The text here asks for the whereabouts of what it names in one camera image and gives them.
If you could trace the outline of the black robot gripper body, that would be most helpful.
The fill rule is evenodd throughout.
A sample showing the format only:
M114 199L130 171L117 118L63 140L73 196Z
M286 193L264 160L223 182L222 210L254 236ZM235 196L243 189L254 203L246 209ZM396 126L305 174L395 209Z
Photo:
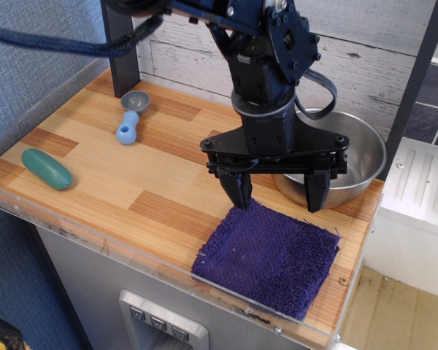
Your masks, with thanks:
M200 143L207 167L225 174L315 174L328 171L331 179L347 173L349 138L315 127L293 107L272 122L254 122Z

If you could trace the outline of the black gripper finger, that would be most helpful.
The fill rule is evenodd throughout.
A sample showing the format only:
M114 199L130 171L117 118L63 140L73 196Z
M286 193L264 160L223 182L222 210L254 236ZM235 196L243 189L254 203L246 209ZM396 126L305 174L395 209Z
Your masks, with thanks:
M329 171L316 171L304 175L307 208L311 213L320 211L326 203L330 186Z
M247 211L250 207L253 189L250 174L220 174L219 180L231 202L238 209Z

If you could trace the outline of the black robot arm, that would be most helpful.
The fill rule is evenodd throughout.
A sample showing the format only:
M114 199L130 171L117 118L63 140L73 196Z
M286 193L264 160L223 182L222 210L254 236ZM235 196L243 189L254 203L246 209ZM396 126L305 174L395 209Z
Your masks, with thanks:
M152 33L170 13L209 28L228 63L231 102L242 124L204 139L200 147L209 172L237 208L250 206L252 174L302 174L308 210L324 207L331 180L347 170L349 141L300 120L301 115L320 120L335 107L330 103L319 111L306 110L296 95L301 78L333 96L337 89L312 70L320 59L319 36L292 1L110 1L109 7L145 18L137 39Z

